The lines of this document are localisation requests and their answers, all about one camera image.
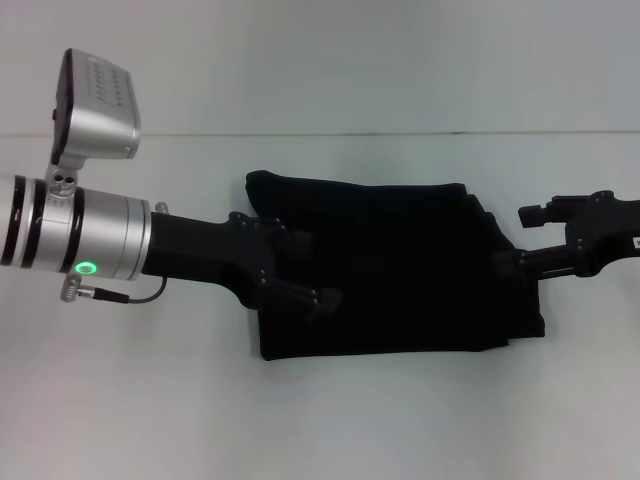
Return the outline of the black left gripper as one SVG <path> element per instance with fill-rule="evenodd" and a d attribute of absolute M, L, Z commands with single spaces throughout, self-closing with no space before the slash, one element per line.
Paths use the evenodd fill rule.
<path fill-rule="evenodd" d="M 289 228 L 277 217 L 232 212 L 224 223 L 209 223 L 153 213 L 142 273 L 220 285 L 262 315 L 313 323 L 334 315 L 342 292 L 271 278 L 274 255 L 305 256 L 310 249 L 308 232 Z"/>

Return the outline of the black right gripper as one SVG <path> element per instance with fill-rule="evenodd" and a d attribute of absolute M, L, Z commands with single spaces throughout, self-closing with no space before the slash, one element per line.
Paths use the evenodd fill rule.
<path fill-rule="evenodd" d="M 518 279 L 593 277 L 607 265 L 639 256 L 639 201 L 619 200 L 609 190 L 554 196 L 545 206 L 518 210 L 524 228 L 565 224 L 566 245 L 494 255 L 497 273 Z"/>

